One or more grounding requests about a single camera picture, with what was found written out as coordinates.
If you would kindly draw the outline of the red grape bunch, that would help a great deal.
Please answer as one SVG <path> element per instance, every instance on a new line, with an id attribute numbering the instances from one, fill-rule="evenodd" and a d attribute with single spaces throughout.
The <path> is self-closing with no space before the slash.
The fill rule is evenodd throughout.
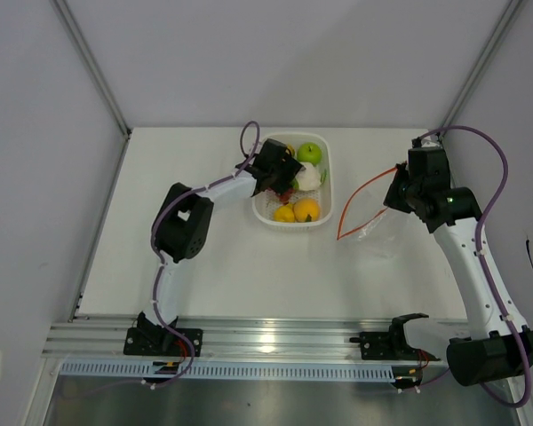
<path id="1" fill-rule="evenodd" d="M 282 205 L 286 205 L 290 202 L 290 198 L 291 196 L 295 193 L 295 189 L 294 188 L 289 188 L 288 190 L 286 190 L 285 192 L 283 193 L 277 193 L 276 191 L 274 191 L 272 188 L 269 188 L 266 193 L 273 199 L 273 200 L 276 200 L 277 202 L 281 203 Z"/>

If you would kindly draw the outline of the white cauliflower with leaves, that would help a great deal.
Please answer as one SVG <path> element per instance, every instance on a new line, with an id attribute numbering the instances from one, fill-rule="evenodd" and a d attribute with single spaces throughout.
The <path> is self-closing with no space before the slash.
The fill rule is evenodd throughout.
<path id="1" fill-rule="evenodd" d="M 327 175 L 326 169 L 319 170 L 310 162 L 301 162 L 301 169 L 294 177 L 292 186 L 297 191 L 314 191 L 325 182 Z"/>

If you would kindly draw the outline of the yellow green mango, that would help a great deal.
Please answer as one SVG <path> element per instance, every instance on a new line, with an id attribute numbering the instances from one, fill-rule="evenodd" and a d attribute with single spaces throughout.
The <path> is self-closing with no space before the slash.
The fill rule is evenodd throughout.
<path id="1" fill-rule="evenodd" d="M 290 156 L 292 156 L 292 157 L 295 156 L 295 150 L 294 150 L 294 147 L 291 146 L 291 145 L 287 145 L 287 146 L 285 147 L 285 152 L 286 152 L 287 154 L 289 154 Z"/>

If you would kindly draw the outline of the clear orange zip bag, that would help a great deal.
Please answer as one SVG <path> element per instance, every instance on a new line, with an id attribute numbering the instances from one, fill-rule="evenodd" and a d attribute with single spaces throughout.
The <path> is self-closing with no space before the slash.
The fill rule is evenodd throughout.
<path id="1" fill-rule="evenodd" d="M 353 191 L 339 217 L 338 243 L 371 259 L 399 254 L 408 216 L 384 204 L 396 171 L 395 166 L 382 171 Z"/>

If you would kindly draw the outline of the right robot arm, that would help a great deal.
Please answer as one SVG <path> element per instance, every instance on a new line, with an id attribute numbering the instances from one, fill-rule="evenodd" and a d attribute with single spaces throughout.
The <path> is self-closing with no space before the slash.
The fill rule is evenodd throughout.
<path id="1" fill-rule="evenodd" d="M 467 317 L 467 331 L 454 335 L 425 314 L 397 319 L 389 351 L 407 358 L 423 350 L 446 361 L 463 386 L 523 376 L 531 384 L 533 328 L 513 303 L 485 242 L 481 209 L 473 192 L 452 187 L 449 161 L 439 147 L 417 147 L 396 167 L 384 204 L 415 214 L 449 263 Z"/>

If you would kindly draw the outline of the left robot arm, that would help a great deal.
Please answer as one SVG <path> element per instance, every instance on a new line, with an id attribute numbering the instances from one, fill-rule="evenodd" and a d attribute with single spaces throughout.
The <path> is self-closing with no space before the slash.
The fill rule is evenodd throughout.
<path id="1" fill-rule="evenodd" d="M 177 183 L 170 188 L 151 229 L 150 245 L 160 266 L 149 306 L 131 329 L 133 342 L 145 344 L 157 355 L 173 348 L 174 336 L 179 334 L 174 325 L 179 316 L 181 270 L 203 249 L 212 215 L 266 190 L 288 192 L 302 169 L 285 144 L 269 138 L 227 176 L 199 187 Z"/>

